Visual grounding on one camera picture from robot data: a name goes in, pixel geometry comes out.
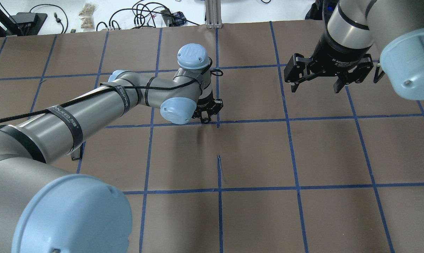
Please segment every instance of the clear plastic bag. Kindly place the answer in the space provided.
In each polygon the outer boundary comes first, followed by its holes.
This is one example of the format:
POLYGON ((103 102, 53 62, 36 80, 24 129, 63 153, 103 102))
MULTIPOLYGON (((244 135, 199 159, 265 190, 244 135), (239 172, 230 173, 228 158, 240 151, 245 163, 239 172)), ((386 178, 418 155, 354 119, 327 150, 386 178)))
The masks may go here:
POLYGON ((95 12, 96 5, 86 3, 82 10, 79 12, 80 27, 93 29, 95 24, 93 23, 93 12, 95 12))

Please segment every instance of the white surface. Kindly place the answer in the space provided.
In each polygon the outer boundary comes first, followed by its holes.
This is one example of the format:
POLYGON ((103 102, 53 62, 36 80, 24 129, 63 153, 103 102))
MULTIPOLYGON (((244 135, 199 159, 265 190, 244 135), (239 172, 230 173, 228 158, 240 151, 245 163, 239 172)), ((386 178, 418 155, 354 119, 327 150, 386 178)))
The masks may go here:
MULTIPOLYGON (((87 1, 98 6, 93 14, 93 22, 95 26, 100 21, 109 22, 110 16, 121 8, 131 8, 138 0, 91 0, 87 1)), ((144 0, 142 3, 159 2, 170 8, 170 11, 182 11, 185 18, 198 24, 204 24, 205 7, 201 0, 144 0)), ((262 22, 262 21, 281 21, 281 20, 298 20, 304 19, 306 13, 310 9, 315 0, 272 0, 269 4, 263 4, 260 0, 221 0, 221 17, 223 23, 246 23, 246 22, 262 22)), ((79 11, 84 6, 85 1, 79 0, 2 0, 4 7, 11 15, 17 12, 27 12, 32 6, 38 4, 53 4, 62 7, 69 18, 69 27, 67 32, 72 28, 76 32, 90 32, 94 29, 81 29, 79 11)), ((54 34, 61 32, 61 25, 56 23, 53 13, 56 12, 58 17, 62 19, 64 26, 66 24, 65 16, 59 8, 52 6, 38 7, 34 12, 47 13, 48 19, 39 34, 54 34)), ((123 29, 133 27, 132 11, 122 11, 114 16, 114 19, 123 29)), ((156 26, 165 26, 162 24, 160 14, 157 15, 156 26)))

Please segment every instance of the black bar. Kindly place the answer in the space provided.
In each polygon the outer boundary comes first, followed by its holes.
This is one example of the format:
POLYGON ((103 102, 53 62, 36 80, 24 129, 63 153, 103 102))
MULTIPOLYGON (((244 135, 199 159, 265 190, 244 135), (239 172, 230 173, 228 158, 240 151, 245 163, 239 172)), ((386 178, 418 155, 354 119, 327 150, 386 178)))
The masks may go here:
POLYGON ((18 25, 15 24, 11 19, 9 19, 6 14, 0 9, 0 22, 3 24, 9 31, 11 31, 12 34, 23 36, 23 33, 19 29, 18 25))

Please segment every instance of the metal bracket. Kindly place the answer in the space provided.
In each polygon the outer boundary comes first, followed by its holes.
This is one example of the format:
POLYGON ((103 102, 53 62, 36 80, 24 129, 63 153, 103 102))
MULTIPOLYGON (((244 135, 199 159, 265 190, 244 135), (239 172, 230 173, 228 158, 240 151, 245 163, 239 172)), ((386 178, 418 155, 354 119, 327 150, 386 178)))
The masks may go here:
POLYGON ((205 0, 206 5, 206 27, 222 28, 221 0, 205 0))
POLYGON ((81 160, 82 156, 84 155, 84 145, 79 146, 77 149, 75 149, 73 152, 71 152, 70 156, 72 158, 72 161, 81 160))

